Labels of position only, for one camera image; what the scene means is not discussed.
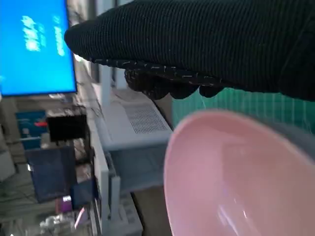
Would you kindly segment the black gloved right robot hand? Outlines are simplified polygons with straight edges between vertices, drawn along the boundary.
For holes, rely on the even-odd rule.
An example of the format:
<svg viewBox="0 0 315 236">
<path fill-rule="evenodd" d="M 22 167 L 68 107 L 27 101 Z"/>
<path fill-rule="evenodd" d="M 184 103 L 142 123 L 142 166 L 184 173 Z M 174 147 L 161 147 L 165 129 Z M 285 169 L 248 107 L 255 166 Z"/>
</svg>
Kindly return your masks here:
<svg viewBox="0 0 315 236">
<path fill-rule="evenodd" d="M 225 88 L 315 99 L 312 0 L 134 0 L 70 27 L 69 49 L 151 99 Z"/>
</svg>

